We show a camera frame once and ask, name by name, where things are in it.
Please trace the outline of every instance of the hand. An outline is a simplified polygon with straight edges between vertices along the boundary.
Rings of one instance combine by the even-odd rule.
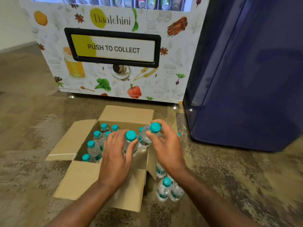
[[[151,123],[153,122],[161,124],[161,133],[164,134],[164,137],[157,137],[150,131],[146,131],[146,135],[152,141],[161,166],[170,176],[176,178],[180,170],[187,168],[183,158],[180,137],[164,120],[156,119]]]
[[[123,153],[124,137],[128,130],[119,130],[108,135],[104,142],[103,158],[99,173],[99,182],[110,186],[115,192],[131,169],[134,147],[138,140],[132,141],[126,154]]]

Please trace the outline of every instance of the person's left hand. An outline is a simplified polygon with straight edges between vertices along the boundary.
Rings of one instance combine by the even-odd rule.
[[[115,192],[131,169],[134,147],[138,140],[132,141],[126,154],[123,153],[125,134],[128,130],[119,130],[110,133],[104,142],[103,158],[99,173],[99,182],[109,186]]]

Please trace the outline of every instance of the teal bottle cap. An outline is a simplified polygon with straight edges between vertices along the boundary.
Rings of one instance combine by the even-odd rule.
[[[105,129],[107,128],[107,124],[106,124],[106,123],[102,123],[102,124],[101,124],[101,128],[102,128],[103,130],[105,130]]]
[[[99,138],[100,135],[101,135],[100,131],[95,131],[95,132],[94,132],[94,137],[95,137],[95,138]]]
[[[117,131],[118,130],[118,125],[113,125],[112,126],[112,131]]]
[[[161,125],[158,122],[154,122],[149,127],[152,133],[158,133],[161,130]]]
[[[163,185],[164,185],[165,187],[169,187],[169,186],[171,185],[171,183],[172,183],[172,181],[170,180],[169,177],[165,177],[165,178],[163,179]]]
[[[93,140],[87,142],[87,146],[89,148],[93,148],[95,146],[95,142]]]
[[[110,133],[112,133],[112,132],[111,131],[106,132],[105,137],[107,138]]]
[[[91,157],[89,156],[89,154],[85,154],[85,155],[82,156],[82,161],[88,162],[90,160],[90,158]]]
[[[132,142],[136,139],[137,134],[134,131],[128,131],[125,136],[127,141]]]

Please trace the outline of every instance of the black frame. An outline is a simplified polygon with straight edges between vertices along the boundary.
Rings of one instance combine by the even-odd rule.
[[[138,66],[138,67],[147,67],[147,68],[157,68],[159,66],[160,45],[161,45],[160,35],[143,34],[143,33],[126,33],[126,32],[117,32],[117,31],[94,30],[94,29],[78,29],[78,28],[65,28],[64,32],[75,61],[103,63],[103,64],[119,64],[119,65],[129,65],[129,66]],[[155,41],[154,62],[126,61],[126,60],[118,60],[118,59],[78,56],[74,48],[74,43],[71,39],[71,34]]]

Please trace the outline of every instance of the forearm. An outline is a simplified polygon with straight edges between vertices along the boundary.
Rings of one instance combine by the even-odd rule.
[[[78,200],[52,220],[47,227],[88,226],[114,193],[115,191],[112,188],[96,181]]]
[[[260,226],[242,214],[188,168],[178,173],[176,182],[184,189],[210,226]]]

